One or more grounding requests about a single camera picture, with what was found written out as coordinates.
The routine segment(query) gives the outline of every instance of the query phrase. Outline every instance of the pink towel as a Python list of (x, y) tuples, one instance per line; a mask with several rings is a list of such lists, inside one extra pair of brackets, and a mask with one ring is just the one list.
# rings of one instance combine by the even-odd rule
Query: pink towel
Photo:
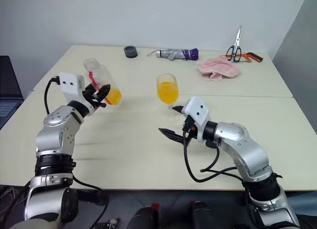
[(206, 81), (220, 81), (222, 76), (233, 78), (240, 73), (237, 66), (228, 61), (227, 57), (218, 57), (200, 62), (198, 68), (201, 78)]

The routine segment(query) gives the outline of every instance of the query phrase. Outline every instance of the scissors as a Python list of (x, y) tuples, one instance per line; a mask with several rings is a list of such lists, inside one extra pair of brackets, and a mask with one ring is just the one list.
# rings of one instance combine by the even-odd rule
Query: scissors
[(240, 48), (241, 27), (242, 27), (242, 25), (240, 26), (239, 31), (237, 33), (236, 41), (234, 42), (234, 44), (231, 47), (229, 47), (229, 49), (227, 51), (226, 56), (229, 56), (228, 61), (233, 61), (233, 62), (240, 61), (240, 58), (241, 58), (241, 48)]

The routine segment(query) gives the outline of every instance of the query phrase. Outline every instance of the table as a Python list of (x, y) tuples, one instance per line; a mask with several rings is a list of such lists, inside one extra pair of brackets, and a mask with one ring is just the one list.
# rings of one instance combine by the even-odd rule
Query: table
[[(183, 105), (190, 96), (180, 96)], [(202, 96), (212, 121), (238, 122), (266, 150), (285, 190), (316, 190), (317, 136), (293, 98)], [(62, 94), (49, 94), (51, 111)], [(79, 180), (104, 189), (241, 190), (241, 183), (220, 175), (195, 183), (188, 175), (182, 146), (163, 136), (159, 127), (181, 133), (184, 117), (167, 120), (166, 106), (154, 96), (123, 96), (118, 106), (98, 109), (85, 118), (73, 154)], [(34, 176), (36, 135), (45, 117), (43, 92), (34, 91), (0, 131), (0, 184), (24, 185)], [(189, 161), (195, 175), (215, 157), (215, 150), (193, 140)], [(233, 166), (225, 153), (215, 169)]]
[[(137, 50), (136, 58), (127, 58), (123, 47), (72, 46), (39, 81), (34, 90), (43, 92), (50, 78), (61, 71), (86, 74), (83, 61), (94, 57), (109, 69), (123, 95), (154, 96), (156, 77), (162, 73), (172, 73), (176, 76), (181, 95), (292, 97), (265, 53), (257, 53), (264, 58), (263, 62), (237, 63), (241, 70), (240, 75), (215, 82), (203, 81), (200, 78), (196, 61), (170, 61), (157, 58), (155, 54), (147, 57), (147, 54), (155, 49)], [(225, 52), (200, 51), (199, 60), (224, 54)], [(52, 85), (51, 88), (59, 91), (58, 86)]]

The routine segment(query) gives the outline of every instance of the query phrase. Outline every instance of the laptop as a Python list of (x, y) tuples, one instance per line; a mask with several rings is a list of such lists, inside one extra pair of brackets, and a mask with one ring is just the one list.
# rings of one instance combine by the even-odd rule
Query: laptop
[(8, 56), (0, 56), (0, 129), (23, 103), (21, 90)]

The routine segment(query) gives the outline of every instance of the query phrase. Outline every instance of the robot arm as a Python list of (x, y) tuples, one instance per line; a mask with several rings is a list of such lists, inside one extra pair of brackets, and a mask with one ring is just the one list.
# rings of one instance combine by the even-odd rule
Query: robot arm
[(78, 214), (78, 194), (70, 188), (75, 135), (84, 121), (107, 96), (110, 85), (97, 93), (90, 84), (84, 87), (84, 78), (72, 73), (60, 73), (61, 90), (69, 102), (44, 119), (43, 129), (36, 138), (35, 176), (24, 210), (24, 219), (13, 226), (18, 228), (60, 228)]
[[(186, 106), (174, 109), (186, 116), (183, 131), (188, 133), (185, 142), (196, 138), (206, 142), (206, 146), (216, 144), (220, 150), (227, 152), (243, 179), (256, 214), (264, 226), (292, 223), (299, 227), (297, 217), (290, 207), (284, 190), (276, 181), (264, 149), (250, 136), (247, 129), (237, 123), (212, 122), (209, 109), (202, 100), (195, 96)], [(182, 137), (168, 129), (160, 131), (169, 139), (182, 143)]]

